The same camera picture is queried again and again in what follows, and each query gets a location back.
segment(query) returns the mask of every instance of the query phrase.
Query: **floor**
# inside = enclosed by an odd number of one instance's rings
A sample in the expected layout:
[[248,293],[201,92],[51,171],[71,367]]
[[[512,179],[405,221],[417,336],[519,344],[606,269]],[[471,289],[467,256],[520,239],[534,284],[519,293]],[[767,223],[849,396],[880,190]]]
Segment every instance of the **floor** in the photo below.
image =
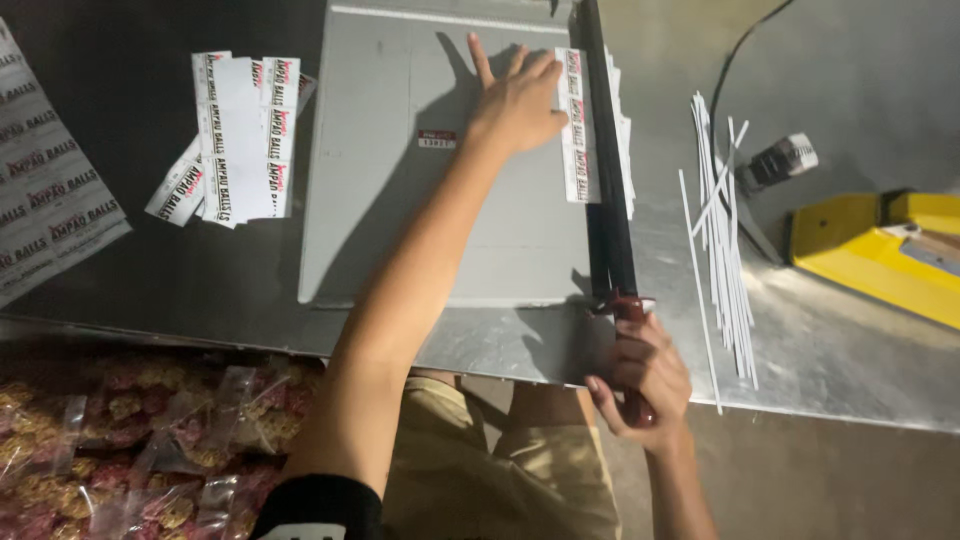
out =
[[[510,382],[463,385],[501,411],[510,403]],[[744,409],[718,416],[708,405],[688,416],[722,538],[960,538],[960,436]],[[652,538],[643,451],[601,433],[623,538]]]

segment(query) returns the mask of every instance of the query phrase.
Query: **person's right hand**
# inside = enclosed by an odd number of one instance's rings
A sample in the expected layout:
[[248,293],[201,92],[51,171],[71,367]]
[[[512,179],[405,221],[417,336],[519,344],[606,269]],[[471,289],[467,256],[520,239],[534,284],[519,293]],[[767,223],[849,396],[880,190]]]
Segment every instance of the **person's right hand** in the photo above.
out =
[[543,53],[521,69],[529,53],[526,45],[521,45],[507,73],[495,79],[477,34],[470,33],[467,44],[483,87],[470,120],[468,140],[486,139],[508,157],[540,146],[560,132],[567,122],[566,113],[551,110],[550,105],[564,67],[552,54]]
[[620,414],[622,404],[610,387],[591,375],[586,383],[593,403],[614,435],[634,439],[654,455],[680,450],[690,441],[684,416],[693,387],[670,334],[654,313],[647,316],[646,323],[616,321],[616,331],[620,338],[613,346],[612,382],[643,394],[657,420],[650,428],[628,426]]

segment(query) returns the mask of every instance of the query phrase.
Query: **metal tabletop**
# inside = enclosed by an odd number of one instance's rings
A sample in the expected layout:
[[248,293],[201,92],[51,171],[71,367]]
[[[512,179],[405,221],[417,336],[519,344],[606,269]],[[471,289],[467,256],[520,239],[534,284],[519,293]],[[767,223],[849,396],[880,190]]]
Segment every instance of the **metal tabletop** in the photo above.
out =
[[[134,233],[3,314],[328,355],[345,314],[297,303],[306,160],[297,162],[289,219],[236,231],[206,223],[180,229],[142,211],[196,133],[189,54],[300,57],[302,69],[316,73],[324,4],[56,4],[14,2],[0,15]],[[678,168],[691,180],[696,171],[687,99],[712,90],[733,42],[774,4],[601,2],[605,37],[623,69],[623,110],[634,119],[638,286],[658,298],[700,402],[712,392],[677,186]],[[821,159],[801,182],[765,192],[755,203],[758,220],[774,224],[787,209],[842,191],[957,191],[960,105],[951,96],[960,72],[946,66],[960,40],[949,27],[958,14],[949,0],[922,10],[896,0],[798,0],[756,32],[733,65],[718,115],[751,121],[746,155],[805,131]],[[298,125],[299,156],[308,155],[311,110]],[[749,251],[744,264],[760,390],[736,378],[717,333],[723,404],[960,432],[960,332],[774,269]],[[578,307],[449,309],[418,364],[578,382],[592,369],[586,351],[610,331]]]

